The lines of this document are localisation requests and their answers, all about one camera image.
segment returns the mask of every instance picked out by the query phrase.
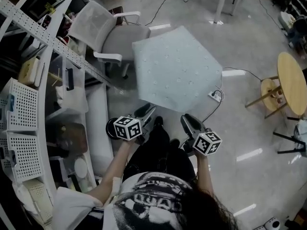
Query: white t-shirt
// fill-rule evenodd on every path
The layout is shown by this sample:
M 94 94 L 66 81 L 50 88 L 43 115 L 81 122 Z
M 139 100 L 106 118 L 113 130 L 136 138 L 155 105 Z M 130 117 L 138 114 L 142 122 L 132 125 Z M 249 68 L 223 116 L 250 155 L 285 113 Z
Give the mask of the white t-shirt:
M 182 206 L 177 196 L 189 184 L 160 172 L 136 174 L 121 185 L 106 207 L 96 198 L 60 187 L 53 208 L 52 228 L 71 230 L 181 229 Z

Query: white power strip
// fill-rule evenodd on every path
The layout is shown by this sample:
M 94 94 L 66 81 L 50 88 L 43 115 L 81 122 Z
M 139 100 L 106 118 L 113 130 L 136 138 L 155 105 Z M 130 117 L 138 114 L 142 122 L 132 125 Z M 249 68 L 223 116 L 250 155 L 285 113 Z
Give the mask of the white power strip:
M 211 91 L 208 95 L 209 95 L 212 99 L 214 99 L 214 100 L 216 100 L 218 103 L 220 103 L 221 100 L 222 100 L 222 98 L 221 98 L 221 96 L 218 95 L 218 93 L 219 93 L 219 92 L 217 91 L 217 92 L 215 92 L 214 96 L 212 96 L 213 92 Z

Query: chair armrest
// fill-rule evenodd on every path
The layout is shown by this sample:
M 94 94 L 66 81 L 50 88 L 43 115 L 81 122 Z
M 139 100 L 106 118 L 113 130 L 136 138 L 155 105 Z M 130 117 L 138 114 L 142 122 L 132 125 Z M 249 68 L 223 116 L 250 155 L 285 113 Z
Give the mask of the chair armrest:
M 114 14 L 113 17 L 114 18 L 118 18 L 118 17 L 126 17 L 126 16 L 132 16 L 132 15 L 135 15 L 138 17 L 136 23 L 139 22 L 139 18 L 141 16 L 141 12 L 139 11 L 134 11 L 134 12 L 125 12 L 125 13 L 117 13 L 117 14 Z
M 120 54 L 102 54 L 94 51 L 94 56 L 98 59 L 102 59 L 105 62 L 112 62 L 121 65 L 121 60 L 123 58 Z

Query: round wooden table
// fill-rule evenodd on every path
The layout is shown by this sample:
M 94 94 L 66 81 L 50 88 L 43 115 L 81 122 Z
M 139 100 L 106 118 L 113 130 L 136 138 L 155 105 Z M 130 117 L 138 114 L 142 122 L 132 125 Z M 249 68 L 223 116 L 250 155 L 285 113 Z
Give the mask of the round wooden table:
M 265 106 L 272 111 L 268 118 L 282 110 L 285 106 L 298 116 L 301 116 L 307 108 L 307 85 L 302 69 L 297 61 L 288 53 L 282 52 L 277 61 L 278 76 L 264 79 L 261 82 L 261 97 L 245 107 L 249 107 L 261 100 Z M 280 86 L 277 86 L 273 80 L 278 79 Z M 279 105 L 275 94 L 282 91 L 286 103 Z

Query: shoe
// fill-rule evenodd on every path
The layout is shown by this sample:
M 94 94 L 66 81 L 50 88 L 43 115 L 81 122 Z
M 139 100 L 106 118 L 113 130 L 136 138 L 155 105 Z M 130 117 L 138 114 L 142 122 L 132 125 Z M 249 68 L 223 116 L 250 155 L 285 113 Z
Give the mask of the shoe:
M 153 126 L 154 126 L 153 128 L 156 128 L 158 126 L 163 127 L 163 118 L 161 116 L 156 117 L 155 120 L 154 120 Z
M 170 149 L 178 149 L 180 146 L 180 141 L 178 139 L 173 139 L 169 143 L 169 148 Z

